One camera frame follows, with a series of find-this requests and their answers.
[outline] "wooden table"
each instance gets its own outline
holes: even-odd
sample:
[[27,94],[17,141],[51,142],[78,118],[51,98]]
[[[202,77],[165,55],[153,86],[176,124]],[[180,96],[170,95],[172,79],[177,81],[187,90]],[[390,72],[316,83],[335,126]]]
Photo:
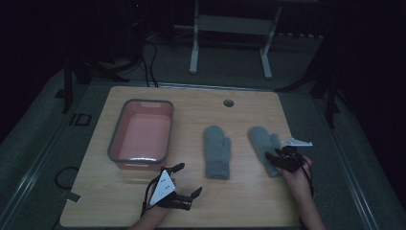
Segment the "wooden table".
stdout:
[[[174,105],[168,166],[184,162],[174,174],[176,192],[189,196],[203,191],[190,211],[172,210],[161,227],[298,226],[296,204],[283,178],[270,178],[248,139],[250,127],[263,126],[291,138],[277,94],[217,89],[113,87],[72,193],[79,203],[67,202],[60,218],[66,227],[129,226],[141,213],[148,182],[158,172],[120,170],[107,157],[124,102],[129,99],[169,100]],[[233,100],[233,107],[223,101]],[[232,141],[230,179],[205,177],[203,130],[221,126]]]

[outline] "metal stand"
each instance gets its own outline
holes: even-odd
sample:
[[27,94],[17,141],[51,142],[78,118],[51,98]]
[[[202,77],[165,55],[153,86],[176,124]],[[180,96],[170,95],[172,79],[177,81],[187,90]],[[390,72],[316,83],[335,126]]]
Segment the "metal stand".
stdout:
[[197,73],[197,62],[199,57],[198,33],[199,31],[213,31],[224,33],[239,33],[249,35],[266,35],[267,42],[259,50],[262,62],[263,74],[266,79],[272,78],[269,66],[268,52],[274,37],[282,7],[278,7],[273,20],[237,18],[226,16],[212,16],[199,14],[199,0],[194,1],[194,30],[191,66],[189,72]]
[[[335,107],[335,94],[336,94],[336,89],[337,89],[337,79],[338,79],[338,74],[334,72],[328,72],[328,71],[319,71],[315,74],[312,75],[305,75],[302,79],[295,81],[286,87],[283,88],[278,88],[275,89],[275,92],[282,92],[282,93],[287,93],[291,90],[294,90],[298,88],[299,86],[302,86],[308,82],[311,81],[320,81],[321,78],[328,78],[328,92],[327,92],[327,107],[326,107],[326,119],[328,124],[330,125],[331,128],[334,128],[334,123],[333,123],[333,115],[334,115],[334,107]],[[323,86],[318,86],[317,84],[313,86],[311,89],[310,94],[312,95],[312,98],[317,98],[320,99],[323,95],[321,92],[324,92],[325,89],[323,89]]]

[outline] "metal frame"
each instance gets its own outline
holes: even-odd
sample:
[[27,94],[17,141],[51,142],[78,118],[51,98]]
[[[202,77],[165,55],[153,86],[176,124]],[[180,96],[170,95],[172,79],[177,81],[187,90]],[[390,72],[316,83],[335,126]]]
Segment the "metal frame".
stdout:
[[[78,93],[78,98],[83,97],[84,93],[85,92]],[[67,108],[67,110],[63,113],[64,116],[61,117],[56,124],[55,129],[51,133],[47,142],[44,144],[44,147],[41,149],[39,155],[27,169],[11,198],[8,200],[3,212],[0,213],[0,230],[10,229],[12,222],[30,195],[36,180],[40,177],[42,170],[45,168],[48,159],[52,154],[54,144],[56,143],[63,129],[69,125],[70,118],[72,118],[75,110],[79,106],[78,103],[73,103],[73,100],[71,102],[72,103],[69,104],[68,107],[66,107],[67,104],[65,104],[65,108]]]
[[236,18],[226,16],[212,16],[199,14],[199,0],[194,1],[194,27],[193,27],[193,47],[191,66],[189,72],[197,73],[197,62],[199,58],[199,31],[214,31],[224,33],[239,33],[250,35],[266,35],[265,45],[259,49],[260,60],[262,62],[263,75],[267,80],[272,78],[271,67],[269,65],[268,52],[272,38],[281,15],[282,7],[278,7],[273,20],[262,20],[252,18]]
[[379,229],[379,226],[376,222],[375,216],[372,212],[369,202],[367,201],[365,194],[361,188],[361,185],[356,178],[354,171],[350,166],[350,161],[346,156],[345,151],[343,150],[342,144],[337,137],[334,129],[331,128],[329,123],[326,121],[323,111],[319,105],[314,101],[314,105],[316,110],[319,113],[320,120],[325,124],[324,127],[326,132],[329,134],[330,139],[333,142],[334,151],[338,155],[339,159],[339,166],[343,172],[344,178],[349,186],[349,190],[351,192],[352,198],[354,200],[354,204],[358,209],[359,216],[362,219],[364,226],[366,229]]

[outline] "table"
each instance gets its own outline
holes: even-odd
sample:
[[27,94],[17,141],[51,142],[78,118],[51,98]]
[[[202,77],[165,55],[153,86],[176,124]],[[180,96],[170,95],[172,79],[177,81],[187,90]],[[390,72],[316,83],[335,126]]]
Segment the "table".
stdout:
[[[263,126],[282,140],[291,138],[276,93],[128,86],[113,87],[107,97],[72,188],[81,201],[66,203],[61,225],[124,227],[140,216],[147,184],[158,172],[120,170],[107,157],[123,104],[134,98],[173,103],[168,166],[186,164],[173,175],[176,192],[188,196],[203,187],[190,211],[173,210],[161,227],[299,225],[296,204],[283,178],[268,177],[247,136],[250,127]],[[225,106],[226,99],[235,105]],[[203,130],[211,125],[221,126],[232,141],[229,180],[205,177]]]
[[[279,2],[316,2],[317,0],[281,0]],[[199,31],[224,32],[249,35],[266,35],[266,42],[259,49],[260,61],[263,75],[267,80],[272,79],[271,67],[269,65],[268,52],[272,39],[278,25],[282,12],[282,6],[278,5],[272,19],[240,18],[230,16],[217,16],[199,13],[199,0],[194,0],[194,25],[193,25],[193,46],[191,65],[189,72],[197,73],[197,62],[199,57]]]

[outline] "gray mitten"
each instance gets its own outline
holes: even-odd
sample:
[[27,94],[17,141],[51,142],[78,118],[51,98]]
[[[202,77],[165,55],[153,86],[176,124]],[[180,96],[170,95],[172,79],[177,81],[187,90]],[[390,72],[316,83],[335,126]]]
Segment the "gray mitten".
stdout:
[[203,132],[206,157],[206,177],[210,179],[230,178],[231,141],[224,137],[219,126],[209,126]]
[[262,162],[268,172],[269,177],[273,178],[280,176],[281,174],[277,168],[265,157],[266,152],[277,155],[275,149],[281,148],[281,141],[278,134],[273,133],[269,135],[268,131],[262,126],[254,126],[248,131],[248,137],[250,138],[251,144],[253,145],[260,162]]

